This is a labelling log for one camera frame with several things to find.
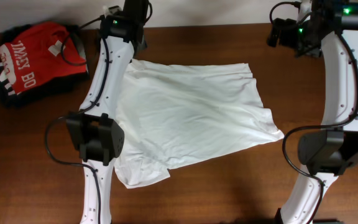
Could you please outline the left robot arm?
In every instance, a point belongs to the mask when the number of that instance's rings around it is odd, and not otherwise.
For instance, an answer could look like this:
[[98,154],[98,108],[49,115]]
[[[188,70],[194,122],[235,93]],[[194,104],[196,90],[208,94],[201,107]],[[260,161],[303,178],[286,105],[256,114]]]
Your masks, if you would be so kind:
[[135,54],[146,48],[144,26],[152,15],[149,0],[126,0],[110,7],[101,20],[98,64],[79,112],[66,119],[81,159],[85,194],[82,223],[111,223],[110,193],[114,163],[124,146],[116,121],[121,84]]

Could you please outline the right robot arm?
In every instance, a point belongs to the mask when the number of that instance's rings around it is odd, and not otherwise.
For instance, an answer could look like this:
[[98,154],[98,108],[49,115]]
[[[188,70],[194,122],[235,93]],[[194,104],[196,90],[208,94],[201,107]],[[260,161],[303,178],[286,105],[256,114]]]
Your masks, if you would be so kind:
[[298,128],[298,178],[273,220],[307,224],[330,186],[358,164],[358,2],[291,4],[297,18],[271,18],[267,43],[292,48],[297,57],[322,57],[326,90],[322,122]]

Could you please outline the white t-shirt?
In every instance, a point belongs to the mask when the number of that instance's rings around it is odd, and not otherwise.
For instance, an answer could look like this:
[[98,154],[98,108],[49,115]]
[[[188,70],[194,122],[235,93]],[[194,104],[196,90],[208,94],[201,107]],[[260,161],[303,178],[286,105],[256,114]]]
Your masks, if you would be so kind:
[[247,63],[133,60],[116,114],[125,142],[114,169],[128,189],[163,181],[173,169],[283,138]]

